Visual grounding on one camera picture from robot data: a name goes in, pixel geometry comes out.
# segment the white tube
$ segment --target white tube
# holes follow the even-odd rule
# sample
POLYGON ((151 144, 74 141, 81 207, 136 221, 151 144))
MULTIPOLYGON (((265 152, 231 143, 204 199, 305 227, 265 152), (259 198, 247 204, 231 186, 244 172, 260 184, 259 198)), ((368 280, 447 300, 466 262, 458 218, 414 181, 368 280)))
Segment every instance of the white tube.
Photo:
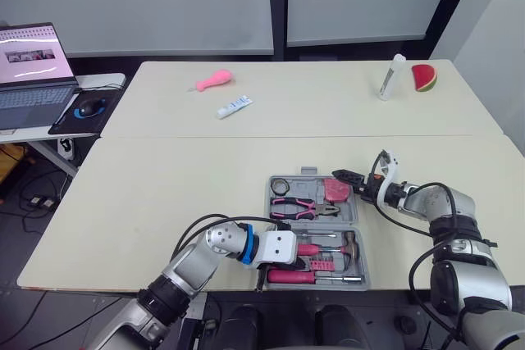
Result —
POLYGON ((237 112, 238 110, 241 110, 251 104, 253 101, 248 98, 248 96, 244 95, 242 98, 238 98, 234 102, 231 102, 225 107, 219 108, 217 110, 217 118, 222 119, 226 118, 227 116, 233 114, 234 112, 237 112))
POLYGON ((395 54, 394 59, 392 59, 392 62, 390 63, 390 68, 386 73, 383 85, 379 90, 378 96, 381 100, 386 101, 390 98, 390 95, 392 94, 392 89, 394 89, 394 87, 397 85, 399 75, 401 74, 401 69, 403 69, 406 61, 407 58, 401 55, 400 53, 395 54))

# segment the watermelon slice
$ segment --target watermelon slice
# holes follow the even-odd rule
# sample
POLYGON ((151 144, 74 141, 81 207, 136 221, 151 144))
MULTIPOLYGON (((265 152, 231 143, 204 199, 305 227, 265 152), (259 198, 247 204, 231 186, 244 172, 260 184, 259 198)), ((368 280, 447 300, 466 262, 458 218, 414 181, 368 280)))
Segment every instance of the watermelon slice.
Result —
POLYGON ((437 71, 430 65, 412 66, 413 78, 416 82, 416 91, 427 92, 434 88, 437 81, 437 71))

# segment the computer mouse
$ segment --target computer mouse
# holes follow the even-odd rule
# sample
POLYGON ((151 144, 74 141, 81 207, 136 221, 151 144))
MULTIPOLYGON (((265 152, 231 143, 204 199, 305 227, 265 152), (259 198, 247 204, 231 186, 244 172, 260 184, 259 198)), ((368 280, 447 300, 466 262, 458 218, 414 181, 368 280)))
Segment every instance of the computer mouse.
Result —
POLYGON ((73 111, 75 118, 84 119, 102 114, 106 109, 105 98, 89 98, 79 104, 73 111))

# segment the pink-handled pliers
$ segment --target pink-handled pliers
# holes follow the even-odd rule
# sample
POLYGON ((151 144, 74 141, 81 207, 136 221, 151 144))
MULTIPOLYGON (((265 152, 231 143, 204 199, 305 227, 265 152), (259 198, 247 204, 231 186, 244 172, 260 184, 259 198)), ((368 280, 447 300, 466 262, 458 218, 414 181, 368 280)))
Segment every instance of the pink-handled pliers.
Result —
POLYGON ((270 212, 272 219, 298 220, 298 219, 315 219, 317 215, 336 215, 340 209, 329 204, 316 204, 309 198, 283 197, 274 198, 270 201, 272 205, 297 205, 305 207, 306 211, 297 213, 277 213, 270 212))

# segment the mouse pad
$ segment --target mouse pad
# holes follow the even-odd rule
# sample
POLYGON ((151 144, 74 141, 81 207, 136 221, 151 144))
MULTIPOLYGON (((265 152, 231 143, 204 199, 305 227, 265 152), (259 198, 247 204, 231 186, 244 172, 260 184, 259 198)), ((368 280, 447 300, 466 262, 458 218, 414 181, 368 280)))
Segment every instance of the mouse pad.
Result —
POLYGON ((121 99, 120 89, 106 89, 82 92, 73 104, 64 112, 62 118, 57 120, 49 129, 48 134, 75 134, 75 133, 100 133, 106 125, 109 116, 121 99), (79 105, 86 100, 104 99, 104 110, 91 117, 80 119, 75 115, 79 105))

